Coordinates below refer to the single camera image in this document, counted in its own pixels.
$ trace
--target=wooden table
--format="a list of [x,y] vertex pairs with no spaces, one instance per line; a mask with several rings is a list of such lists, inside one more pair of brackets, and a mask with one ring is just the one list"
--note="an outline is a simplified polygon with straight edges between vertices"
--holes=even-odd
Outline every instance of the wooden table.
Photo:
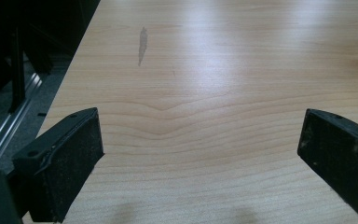
[[102,0],[41,133],[93,106],[65,223],[358,223],[296,154],[307,108],[358,122],[358,1]]

